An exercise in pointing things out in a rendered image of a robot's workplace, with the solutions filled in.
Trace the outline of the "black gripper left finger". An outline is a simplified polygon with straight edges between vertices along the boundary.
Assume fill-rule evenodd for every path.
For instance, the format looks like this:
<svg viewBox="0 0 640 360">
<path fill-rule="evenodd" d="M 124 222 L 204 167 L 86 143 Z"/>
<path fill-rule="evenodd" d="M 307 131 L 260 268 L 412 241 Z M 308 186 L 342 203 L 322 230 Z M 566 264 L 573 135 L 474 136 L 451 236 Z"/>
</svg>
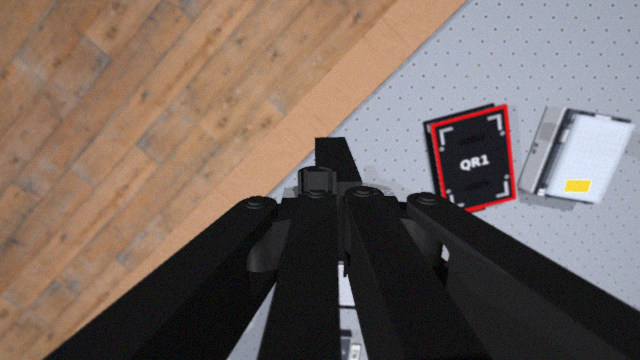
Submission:
<svg viewBox="0 0 640 360">
<path fill-rule="evenodd" d="M 227 360 L 275 284 L 256 360 L 341 360 L 330 137 L 281 203 L 243 199 L 42 360 Z"/>
</svg>

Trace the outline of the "clear plastic plate lid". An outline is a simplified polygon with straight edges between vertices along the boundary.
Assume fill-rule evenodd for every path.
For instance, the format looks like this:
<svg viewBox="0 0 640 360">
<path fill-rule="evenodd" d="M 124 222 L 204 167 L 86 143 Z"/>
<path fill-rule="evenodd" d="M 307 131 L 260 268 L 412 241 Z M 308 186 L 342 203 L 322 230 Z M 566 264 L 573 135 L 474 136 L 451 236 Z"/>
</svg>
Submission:
<svg viewBox="0 0 640 360">
<path fill-rule="evenodd" d="M 634 127 L 577 115 L 547 194 L 600 203 Z"/>
</svg>

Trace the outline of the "black rectangular nest with red border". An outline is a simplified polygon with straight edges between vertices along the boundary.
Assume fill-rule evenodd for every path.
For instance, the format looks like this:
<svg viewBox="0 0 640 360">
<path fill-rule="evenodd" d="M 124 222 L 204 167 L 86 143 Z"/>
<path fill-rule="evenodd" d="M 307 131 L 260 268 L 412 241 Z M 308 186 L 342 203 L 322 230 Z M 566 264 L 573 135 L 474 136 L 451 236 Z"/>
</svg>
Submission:
<svg viewBox="0 0 640 360">
<path fill-rule="evenodd" d="M 423 127 L 436 195 L 467 211 L 516 199 L 507 104 L 431 119 Z"/>
</svg>

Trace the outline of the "white well plate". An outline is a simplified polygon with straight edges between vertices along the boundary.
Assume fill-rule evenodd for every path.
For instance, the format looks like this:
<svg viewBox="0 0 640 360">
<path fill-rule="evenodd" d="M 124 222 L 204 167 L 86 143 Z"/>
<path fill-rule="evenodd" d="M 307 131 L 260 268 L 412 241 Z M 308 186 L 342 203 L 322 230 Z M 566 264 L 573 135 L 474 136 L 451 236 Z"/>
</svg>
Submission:
<svg viewBox="0 0 640 360">
<path fill-rule="evenodd" d="M 338 258 L 339 264 L 339 297 L 340 306 L 355 307 L 348 277 L 343 277 L 344 259 Z"/>
</svg>

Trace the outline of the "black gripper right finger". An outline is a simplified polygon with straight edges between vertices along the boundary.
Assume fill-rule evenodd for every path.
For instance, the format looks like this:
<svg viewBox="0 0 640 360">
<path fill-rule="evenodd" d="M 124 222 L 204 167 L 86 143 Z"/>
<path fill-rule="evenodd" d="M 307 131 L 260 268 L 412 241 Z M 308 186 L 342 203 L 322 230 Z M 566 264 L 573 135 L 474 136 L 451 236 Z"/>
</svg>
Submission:
<svg viewBox="0 0 640 360">
<path fill-rule="evenodd" d="M 368 360 L 640 360 L 639 310 L 442 196 L 362 183 L 330 141 Z"/>
</svg>

